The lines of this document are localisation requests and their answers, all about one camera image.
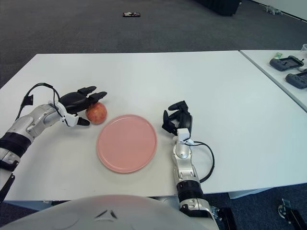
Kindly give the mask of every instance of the red apple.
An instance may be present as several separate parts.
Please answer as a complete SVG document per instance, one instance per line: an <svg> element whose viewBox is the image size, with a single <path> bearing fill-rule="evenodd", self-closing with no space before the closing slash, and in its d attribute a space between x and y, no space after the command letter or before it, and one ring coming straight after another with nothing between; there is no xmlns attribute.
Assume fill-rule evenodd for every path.
<svg viewBox="0 0 307 230"><path fill-rule="evenodd" d="M86 112L86 117L94 124L100 124L106 119L106 107L97 102L96 104L90 105Z"/></svg>

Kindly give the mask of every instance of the pink plate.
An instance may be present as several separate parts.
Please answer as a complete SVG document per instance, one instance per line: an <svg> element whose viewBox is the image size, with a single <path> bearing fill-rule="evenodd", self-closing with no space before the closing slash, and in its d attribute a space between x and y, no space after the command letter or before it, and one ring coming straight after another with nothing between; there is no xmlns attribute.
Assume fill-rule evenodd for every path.
<svg viewBox="0 0 307 230"><path fill-rule="evenodd" d="M137 115L123 115L108 122L96 144L100 161L118 173L141 169L154 157L156 148L153 126Z"/></svg>

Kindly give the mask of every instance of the white table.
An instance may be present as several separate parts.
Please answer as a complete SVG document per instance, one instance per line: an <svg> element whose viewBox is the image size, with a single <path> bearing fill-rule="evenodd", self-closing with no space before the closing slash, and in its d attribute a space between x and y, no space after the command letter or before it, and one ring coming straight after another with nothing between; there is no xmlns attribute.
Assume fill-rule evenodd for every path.
<svg viewBox="0 0 307 230"><path fill-rule="evenodd" d="M270 60L279 52L283 54L282 58L287 58L289 55L295 56L300 60L304 58L307 68L307 57L302 52L298 50L241 50L240 52L307 112L307 88L298 89L285 80L289 73L300 72L296 69L281 72L269 64Z"/></svg>
<svg viewBox="0 0 307 230"><path fill-rule="evenodd" d="M23 155L7 200L176 194L173 135L161 124L163 110L181 100L193 115L192 138L208 143L215 154L214 172L202 184L205 193L307 182L307 114L238 51L36 55L0 90L1 135L38 82L53 85L60 95L91 85L107 91L106 122L122 114L145 117L157 133L156 155L137 172L114 173L95 151L106 122L70 128L58 123ZM52 97L44 87L33 93L35 105ZM23 115L32 109L26 107ZM202 177L211 167L210 154L193 153Z"/></svg>

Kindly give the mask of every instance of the cup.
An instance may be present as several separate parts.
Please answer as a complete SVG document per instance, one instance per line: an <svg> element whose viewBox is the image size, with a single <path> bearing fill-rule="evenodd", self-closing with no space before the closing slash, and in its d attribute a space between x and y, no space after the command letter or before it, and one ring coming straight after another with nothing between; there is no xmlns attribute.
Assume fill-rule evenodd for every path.
<svg viewBox="0 0 307 230"><path fill-rule="evenodd" d="M307 57L307 44L303 44L301 48L301 53L303 53L303 55Z"/></svg>

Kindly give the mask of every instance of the wire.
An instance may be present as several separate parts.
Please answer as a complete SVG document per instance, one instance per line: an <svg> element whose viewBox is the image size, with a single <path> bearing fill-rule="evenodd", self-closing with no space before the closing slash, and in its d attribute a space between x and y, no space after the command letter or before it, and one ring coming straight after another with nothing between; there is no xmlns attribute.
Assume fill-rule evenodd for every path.
<svg viewBox="0 0 307 230"><path fill-rule="evenodd" d="M60 117L63 117L63 116L59 113L59 109L56 107L56 103L55 103L55 94L57 95L58 101L59 101L59 99L60 99L59 93L58 93L58 91L56 91L55 88L53 88L52 85L49 85L49 84L47 84L47 83L42 83L42 82L41 82L41 83L38 83L38 84L36 84L36 85L34 85L34 86L26 93L26 95L24 96L24 100L25 100L25 98L27 98L27 97L29 96L30 92L31 92L33 89L35 89L36 87L38 87L38 86L45 86L45 87L50 88L50 89L53 90L53 106L54 106L55 110L57 111L57 113L60 115ZM19 109L18 115L17 115L17 117L16 117L16 120L20 117L21 111L23 110L23 108L24 108L24 106L25 106L24 100L23 100L23 102L22 102L21 105L20 105L20 109Z"/></svg>
<svg viewBox="0 0 307 230"><path fill-rule="evenodd" d="M197 143L197 145L189 145L189 144L185 144L185 145L188 145L188 146L199 146L199 145L204 145L204 146L206 146L206 147L210 150L210 153L211 153L211 155L212 155L212 167L211 167L209 173L208 173L204 178L200 179L200 183L202 183L202 182L206 181L206 180L211 176L211 174L212 174L212 172L213 172L213 170L214 170L214 164L215 164L214 154L213 154L212 149L209 147L209 145L207 145L207 144L205 144L205 143L203 143L203 142L201 142L201 141L194 141L194 143Z"/></svg>
<svg viewBox="0 0 307 230"><path fill-rule="evenodd" d="M60 115L60 117L63 117L63 116L59 113L59 109L56 107L56 101L55 101L55 96L56 96L56 95L55 95L55 93L57 93L56 90L53 91L53 106L54 106L54 108L56 109L57 113Z"/></svg>

